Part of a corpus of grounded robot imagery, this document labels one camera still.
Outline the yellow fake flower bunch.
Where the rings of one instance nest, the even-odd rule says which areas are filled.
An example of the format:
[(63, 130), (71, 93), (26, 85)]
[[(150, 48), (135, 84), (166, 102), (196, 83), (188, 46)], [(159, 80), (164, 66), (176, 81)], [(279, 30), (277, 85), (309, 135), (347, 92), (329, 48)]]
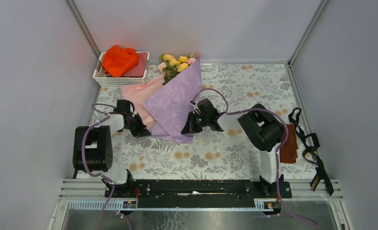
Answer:
[(163, 75), (163, 85), (166, 85), (196, 61), (197, 59), (193, 54), (189, 54), (188, 56), (179, 56), (178, 58), (175, 58), (170, 54), (161, 54), (158, 70)]

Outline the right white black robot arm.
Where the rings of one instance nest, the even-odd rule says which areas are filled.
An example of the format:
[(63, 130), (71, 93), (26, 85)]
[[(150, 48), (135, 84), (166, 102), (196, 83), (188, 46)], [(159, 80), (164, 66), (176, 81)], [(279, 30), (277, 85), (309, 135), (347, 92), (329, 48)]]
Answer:
[(288, 129), (277, 115), (257, 103), (252, 108), (237, 112), (219, 112), (209, 99), (197, 103), (191, 101), (193, 110), (188, 113), (186, 124), (181, 133), (195, 134), (204, 127), (223, 132), (241, 129), (250, 142), (258, 149), (261, 159), (261, 193), (273, 197), (279, 192), (279, 149), (288, 137)]

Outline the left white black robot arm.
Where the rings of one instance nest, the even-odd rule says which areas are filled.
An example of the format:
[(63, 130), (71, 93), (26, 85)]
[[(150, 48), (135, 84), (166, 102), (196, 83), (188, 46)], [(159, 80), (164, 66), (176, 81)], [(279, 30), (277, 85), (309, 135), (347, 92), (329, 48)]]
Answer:
[(75, 129), (73, 148), (73, 167), (92, 177), (101, 177), (106, 183), (116, 185), (116, 191), (123, 197), (134, 192), (134, 184), (129, 181), (129, 170), (111, 172), (113, 164), (112, 136), (130, 131), (136, 138), (151, 135), (135, 106), (128, 100), (118, 100), (111, 112), (103, 112), (104, 118), (90, 126)]

